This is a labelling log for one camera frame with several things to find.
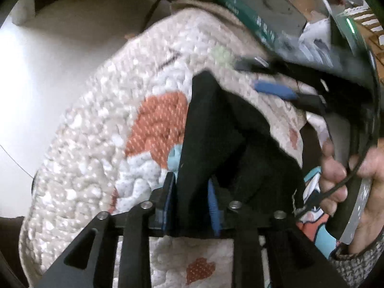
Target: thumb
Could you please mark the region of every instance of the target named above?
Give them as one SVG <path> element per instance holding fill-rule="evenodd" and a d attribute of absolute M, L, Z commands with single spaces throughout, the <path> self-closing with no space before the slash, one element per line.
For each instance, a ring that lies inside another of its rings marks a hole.
<path fill-rule="evenodd" d="M 357 156 L 352 156 L 349 160 L 351 170 L 358 162 Z M 384 152 L 376 147 L 369 149 L 357 175 L 361 178 L 373 178 L 376 181 L 384 182 Z"/>

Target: sweater cuff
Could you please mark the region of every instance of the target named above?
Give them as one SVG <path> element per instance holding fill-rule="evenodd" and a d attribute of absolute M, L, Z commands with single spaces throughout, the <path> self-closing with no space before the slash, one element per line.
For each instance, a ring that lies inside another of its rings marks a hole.
<path fill-rule="evenodd" d="M 348 246 L 341 244 L 330 255 L 330 262 L 346 283 L 357 288 L 369 275 L 384 251 L 384 232 L 361 253 L 348 254 Z"/>

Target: screw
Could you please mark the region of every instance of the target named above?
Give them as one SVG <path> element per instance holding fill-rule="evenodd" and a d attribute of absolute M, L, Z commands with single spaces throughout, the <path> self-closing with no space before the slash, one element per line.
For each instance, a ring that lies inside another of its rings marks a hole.
<path fill-rule="evenodd" d="M 98 215 L 97 215 L 97 218 L 99 220 L 105 220 L 109 215 L 109 212 L 107 211 L 102 211 L 102 212 L 99 212 Z"/>
<path fill-rule="evenodd" d="M 242 206 L 241 202 L 240 202 L 240 201 L 237 201 L 237 200 L 231 201 L 231 202 L 229 203 L 229 207 L 230 207 L 231 209 L 240 209 L 241 206 Z"/>
<path fill-rule="evenodd" d="M 150 201 L 144 201 L 144 202 L 141 203 L 141 207 L 143 209 L 151 209 L 152 206 L 153 206 L 153 203 L 150 202 Z"/>
<path fill-rule="evenodd" d="M 287 214 L 284 211 L 277 210 L 274 212 L 273 216 L 277 220 L 285 219 L 287 217 Z"/>

